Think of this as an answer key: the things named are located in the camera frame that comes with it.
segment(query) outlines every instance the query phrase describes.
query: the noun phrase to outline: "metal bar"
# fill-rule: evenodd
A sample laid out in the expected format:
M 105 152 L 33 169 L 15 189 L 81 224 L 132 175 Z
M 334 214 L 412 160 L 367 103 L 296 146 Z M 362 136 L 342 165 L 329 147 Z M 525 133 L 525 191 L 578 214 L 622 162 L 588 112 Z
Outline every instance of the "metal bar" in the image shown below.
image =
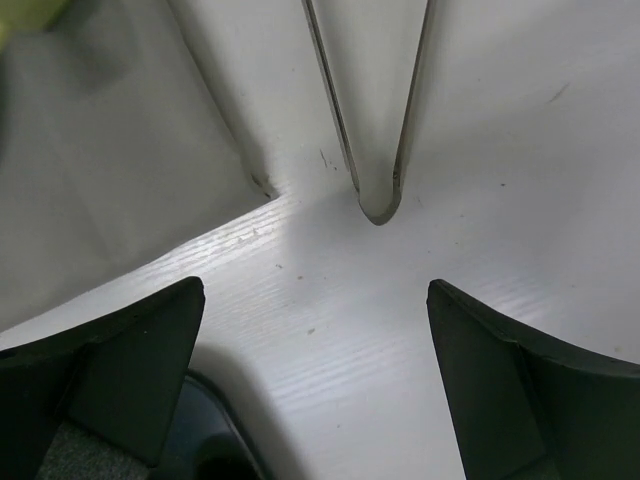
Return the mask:
M 338 133 L 338 139 L 340 140 L 340 148 L 342 149 L 342 155 L 344 156 L 345 163 L 351 173 L 351 180 L 353 186 L 358 194 L 358 202 L 360 208 L 365 216 L 374 225 L 384 225 L 391 217 L 396 213 L 400 202 L 402 201 L 402 187 L 404 184 L 404 176 L 407 167 L 407 147 L 409 144 L 412 120 L 414 116 L 414 100 L 416 97 L 416 89 L 418 79 L 420 77 L 420 67 L 422 57 L 424 53 L 424 46 L 427 38 L 427 27 L 429 23 L 429 17 L 431 12 L 431 4 L 433 0 L 427 0 L 425 8 L 424 19 L 422 22 L 422 29 L 420 31 L 420 38 L 418 40 L 418 48 L 416 51 L 416 58 L 413 65 L 413 72 L 411 74 L 411 83 L 409 85 L 409 94 L 407 96 L 407 104 L 405 107 L 404 118 L 402 121 L 402 128 L 400 130 L 400 138 L 398 139 L 398 149 L 396 151 L 395 163 L 393 166 L 393 191 L 391 202 L 380 215 L 370 215 L 362 206 L 362 199 L 360 197 L 360 179 L 358 177 L 358 171 L 356 168 L 355 160 L 353 158 L 353 151 L 351 150 L 351 142 L 349 141 L 349 135 L 347 134 L 347 128 L 340 109 L 340 102 L 338 101 L 338 93 L 333 82 L 331 75 L 331 68 L 329 67 L 329 59 L 327 58 L 327 51 L 322 41 L 322 33 L 320 32 L 320 26 L 318 24 L 318 17 L 316 16 L 315 9 L 313 7 L 313 0 L 302 0 L 302 5 L 307 16 L 307 22 L 309 24 L 309 32 L 311 33 L 311 39 L 313 40 L 313 46 L 318 58 L 318 64 L 320 65 L 320 71 L 322 73 L 322 79 L 324 81 L 325 90 L 329 99 L 329 105 L 331 107 L 331 114 L 333 116 L 333 123 Z

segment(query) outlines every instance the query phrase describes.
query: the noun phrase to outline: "scratch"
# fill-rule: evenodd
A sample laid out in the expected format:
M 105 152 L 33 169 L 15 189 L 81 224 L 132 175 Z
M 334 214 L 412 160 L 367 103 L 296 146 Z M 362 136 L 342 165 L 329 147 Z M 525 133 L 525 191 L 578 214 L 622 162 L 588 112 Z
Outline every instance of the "scratch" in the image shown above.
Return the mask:
M 571 85 L 571 82 L 565 83 L 564 86 L 560 90 L 558 90 L 558 92 L 553 96 L 553 98 L 547 102 L 547 105 L 559 99 L 562 96 L 562 94 L 567 90 L 567 88 L 569 88 L 569 85 Z
M 327 159 L 324 158 L 324 153 L 322 153 L 322 149 L 320 149 L 320 156 L 322 157 L 322 161 L 324 162 L 324 168 L 329 168 L 329 166 L 327 165 Z

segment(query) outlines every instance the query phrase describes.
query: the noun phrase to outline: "gray fabric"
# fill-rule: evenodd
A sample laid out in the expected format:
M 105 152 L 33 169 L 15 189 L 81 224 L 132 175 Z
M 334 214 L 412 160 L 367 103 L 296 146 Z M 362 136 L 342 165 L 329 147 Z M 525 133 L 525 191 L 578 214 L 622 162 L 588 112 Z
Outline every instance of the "gray fabric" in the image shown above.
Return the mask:
M 165 0 L 0 55 L 0 331 L 263 204 Z
M 58 429 L 36 480 L 144 480 L 139 461 L 69 423 Z

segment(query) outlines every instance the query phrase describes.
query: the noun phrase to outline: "green object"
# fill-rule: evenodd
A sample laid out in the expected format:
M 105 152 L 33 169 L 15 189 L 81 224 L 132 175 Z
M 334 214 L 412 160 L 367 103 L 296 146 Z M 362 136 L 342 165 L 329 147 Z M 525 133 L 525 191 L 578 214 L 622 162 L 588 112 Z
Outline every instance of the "green object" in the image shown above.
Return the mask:
M 15 31 L 37 31 L 53 22 L 69 0 L 2 0 L 0 50 Z

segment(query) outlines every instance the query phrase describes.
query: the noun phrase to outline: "dust speck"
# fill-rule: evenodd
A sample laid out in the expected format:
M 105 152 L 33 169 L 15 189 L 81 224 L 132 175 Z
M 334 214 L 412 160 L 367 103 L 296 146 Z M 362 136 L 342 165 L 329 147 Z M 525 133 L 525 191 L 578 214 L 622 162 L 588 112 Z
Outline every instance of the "dust speck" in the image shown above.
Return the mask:
M 562 96 L 562 94 L 566 92 L 567 88 L 569 88 L 569 85 L 571 85 L 571 82 L 565 83 L 564 86 L 560 90 L 558 90 L 558 92 L 551 98 L 551 100 L 547 102 L 547 104 L 553 103 L 558 100 Z

